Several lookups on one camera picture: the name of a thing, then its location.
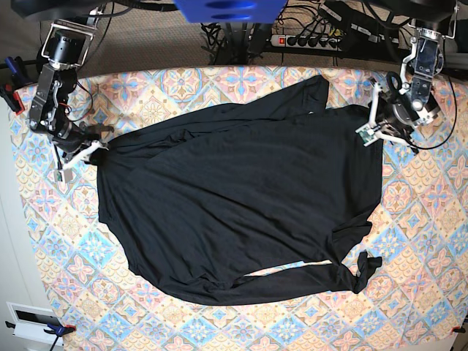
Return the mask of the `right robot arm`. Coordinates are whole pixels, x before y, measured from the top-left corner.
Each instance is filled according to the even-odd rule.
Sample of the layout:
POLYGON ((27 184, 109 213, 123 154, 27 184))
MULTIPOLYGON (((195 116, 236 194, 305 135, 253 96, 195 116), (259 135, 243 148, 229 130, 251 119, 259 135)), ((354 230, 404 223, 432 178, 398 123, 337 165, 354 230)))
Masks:
POLYGON ((57 182, 70 182, 73 167, 79 162, 88 162, 96 150, 106 149, 102 133, 114 130, 104 124, 88 126, 69 117, 72 112, 69 95, 80 85, 78 69, 85 62, 96 31, 96 19, 88 19, 84 24, 55 20, 40 52, 45 64, 29 110, 28 126, 33 133, 48 137, 57 182))

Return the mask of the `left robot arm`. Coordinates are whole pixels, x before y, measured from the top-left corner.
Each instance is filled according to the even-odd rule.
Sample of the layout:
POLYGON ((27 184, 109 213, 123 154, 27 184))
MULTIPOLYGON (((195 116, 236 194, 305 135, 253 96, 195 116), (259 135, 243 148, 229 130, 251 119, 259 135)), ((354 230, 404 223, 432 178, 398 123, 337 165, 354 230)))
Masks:
POLYGON ((355 130, 365 147, 387 140, 409 146, 413 151, 423 149, 413 143, 412 133, 431 124, 441 112, 432 93, 432 81, 443 68, 440 47, 443 39, 436 31, 417 28, 400 72, 389 72, 385 85, 370 80, 373 91, 369 120, 355 130))

